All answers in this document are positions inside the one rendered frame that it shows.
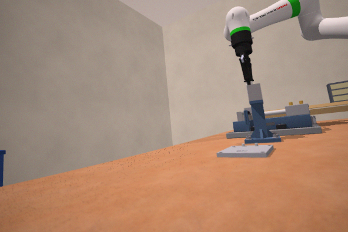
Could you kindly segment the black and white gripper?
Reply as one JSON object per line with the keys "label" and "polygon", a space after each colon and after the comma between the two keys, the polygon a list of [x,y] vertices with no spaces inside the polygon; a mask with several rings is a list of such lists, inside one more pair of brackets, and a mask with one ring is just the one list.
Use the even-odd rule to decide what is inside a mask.
{"label": "black and white gripper", "polygon": [[239,61],[242,67],[243,77],[245,80],[244,82],[246,82],[246,85],[252,85],[254,81],[252,76],[252,64],[250,62],[250,57],[248,57],[252,52],[252,46],[248,43],[235,47],[235,54],[236,56],[240,57]]}

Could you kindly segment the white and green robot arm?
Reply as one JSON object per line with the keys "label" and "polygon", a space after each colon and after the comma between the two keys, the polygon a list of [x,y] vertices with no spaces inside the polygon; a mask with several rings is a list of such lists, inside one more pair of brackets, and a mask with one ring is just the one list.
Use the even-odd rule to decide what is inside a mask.
{"label": "white and green robot arm", "polygon": [[251,33],[295,16],[305,40],[348,39],[348,16],[323,18],[319,0],[280,0],[251,16],[245,8],[234,7],[226,15],[223,33],[233,49],[245,43],[252,45]]}

